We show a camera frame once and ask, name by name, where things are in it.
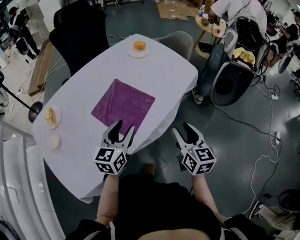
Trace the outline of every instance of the purple cloth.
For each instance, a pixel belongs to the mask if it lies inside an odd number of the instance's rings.
[[[120,133],[125,135],[131,125],[138,131],[155,98],[115,79],[91,114],[106,126],[122,120]]]

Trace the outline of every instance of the shoe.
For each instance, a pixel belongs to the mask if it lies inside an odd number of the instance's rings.
[[[251,220],[254,216],[257,216],[257,215],[259,215],[259,217],[261,218],[261,219],[263,219],[264,217],[262,217],[261,216],[261,214],[260,214],[260,210],[261,210],[261,207],[262,207],[262,202],[260,202],[260,201],[256,201],[255,202],[255,204],[254,204],[254,206],[253,206],[253,208],[252,208],[252,210],[251,210],[251,212],[250,212],[250,214],[249,214],[249,219]]]
[[[191,93],[192,93],[194,103],[197,105],[201,105],[202,101],[204,100],[204,97],[198,95],[195,88],[192,89]]]
[[[144,167],[143,174],[152,174],[154,176],[155,170],[156,170],[156,165],[154,165],[153,163],[148,163]]]

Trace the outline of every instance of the sneaker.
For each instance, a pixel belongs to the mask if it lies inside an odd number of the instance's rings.
[[[261,207],[262,207],[262,202],[260,202],[260,201],[256,201],[255,202],[255,204],[254,204],[254,206],[253,206],[253,208],[252,208],[252,210],[251,210],[251,212],[250,212],[250,214],[249,214],[249,219],[251,220],[254,216],[257,216],[257,215],[259,215],[259,217],[261,218],[261,219],[263,219],[263,217],[261,216],[261,214],[260,214],[260,210],[261,210]]]
[[[191,93],[192,93],[194,103],[197,105],[201,105],[202,101],[204,100],[204,97],[198,95],[195,88],[192,89]]]

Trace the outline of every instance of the bottle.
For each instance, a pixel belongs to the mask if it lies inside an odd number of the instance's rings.
[[[198,13],[199,17],[202,17],[202,15],[204,14],[204,11],[205,11],[205,6],[202,5],[201,8],[199,9],[199,13]]]

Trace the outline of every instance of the office chair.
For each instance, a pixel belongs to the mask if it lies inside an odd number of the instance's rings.
[[[73,76],[109,48],[105,13],[86,0],[69,4],[54,14],[55,29],[49,39],[63,56]]]

